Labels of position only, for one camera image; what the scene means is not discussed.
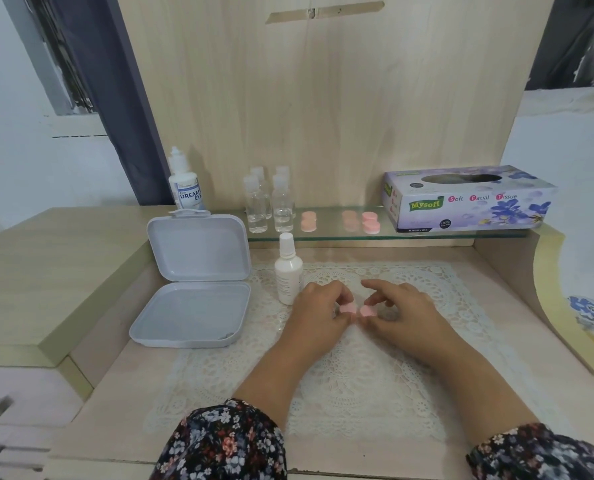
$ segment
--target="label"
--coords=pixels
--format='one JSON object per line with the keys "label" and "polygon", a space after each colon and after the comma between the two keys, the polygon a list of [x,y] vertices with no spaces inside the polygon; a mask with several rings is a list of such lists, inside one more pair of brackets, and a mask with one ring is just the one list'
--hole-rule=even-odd
{"label": "label", "polygon": [[175,184],[175,202],[180,209],[200,209],[202,205],[202,190],[199,182],[192,180],[192,184]]}
{"label": "label", "polygon": [[413,210],[432,210],[432,209],[439,209],[441,206],[444,205],[444,196],[437,197],[436,200],[416,200],[414,202],[410,202],[408,204],[410,206],[410,211]]}
{"label": "label", "polygon": [[279,301],[286,305],[292,305],[293,300],[301,291],[303,285],[303,274],[301,271],[293,273],[276,273],[277,294]]}

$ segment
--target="glass shelf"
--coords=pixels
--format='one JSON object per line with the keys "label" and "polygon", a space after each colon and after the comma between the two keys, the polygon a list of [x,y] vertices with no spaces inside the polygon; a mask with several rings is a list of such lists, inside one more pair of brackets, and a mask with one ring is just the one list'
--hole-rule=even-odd
{"label": "glass shelf", "polygon": [[[317,213],[317,229],[313,232],[304,232],[301,230],[301,213],[312,210]],[[341,213],[344,210],[354,210],[360,222],[359,230],[349,232],[344,229],[344,222]],[[377,213],[381,224],[379,234],[366,234],[361,226],[362,212]],[[388,239],[480,239],[483,237],[525,237],[528,235],[527,229],[504,229],[496,228],[490,230],[467,230],[467,231],[441,231],[441,232],[416,232],[406,233],[395,231],[386,214],[384,207],[304,207],[295,210],[293,233],[295,241],[379,241]],[[249,242],[272,242],[279,241],[279,232],[275,230],[273,219],[267,220],[268,230],[258,234],[253,234],[248,230],[246,214],[243,210],[229,210],[224,214],[231,214],[239,217],[246,225],[246,233]]]}

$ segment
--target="tissue box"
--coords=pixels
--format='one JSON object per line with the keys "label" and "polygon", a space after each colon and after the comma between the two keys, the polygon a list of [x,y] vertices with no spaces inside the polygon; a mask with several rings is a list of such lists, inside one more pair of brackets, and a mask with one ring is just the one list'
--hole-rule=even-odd
{"label": "tissue box", "polygon": [[381,201],[397,232],[527,229],[556,192],[513,166],[479,166],[386,172]]}

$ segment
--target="case lid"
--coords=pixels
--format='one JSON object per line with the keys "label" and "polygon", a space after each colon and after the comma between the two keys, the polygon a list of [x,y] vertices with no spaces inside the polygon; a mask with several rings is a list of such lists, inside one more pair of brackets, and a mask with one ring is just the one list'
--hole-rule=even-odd
{"label": "case lid", "polygon": [[176,282],[239,281],[250,274],[244,223],[228,214],[178,209],[155,217],[147,232],[161,275]]}

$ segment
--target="bottle cap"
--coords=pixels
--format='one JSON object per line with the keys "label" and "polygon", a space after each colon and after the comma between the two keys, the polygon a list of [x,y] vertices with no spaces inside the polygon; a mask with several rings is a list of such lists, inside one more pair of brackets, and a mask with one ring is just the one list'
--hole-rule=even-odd
{"label": "bottle cap", "polygon": [[246,192],[256,192],[259,189],[259,179],[256,175],[246,175],[244,177],[244,188]]}
{"label": "bottle cap", "polygon": [[291,168],[288,165],[279,165],[275,167],[277,169],[277,175],[285,175],[286,180],[291,177]]}
{"label": "bottle cap", "polygon": [[170,171],[173,175],[190,171],[190,165],[188,164],[186,155],[176,146],[173,146],[170,151],[168,165],[170,166]]}
{"label": "bottle cap", "polygon": [[276,189],[288,188],[288,178],[285,175],[273,175],[273,186]]}
{"label": "bottle cap", "polygon": [[266,176],[264,175],[264,167],[262,166],[251,167],[250,174],[255,175],[260,182],[263,182],[266,179]]}
{"label": "bottle cap", "polygon": [[279,256],[282,258],[292,258],[295,256],[295,241],[293,234],[290,232],[279,234]]}

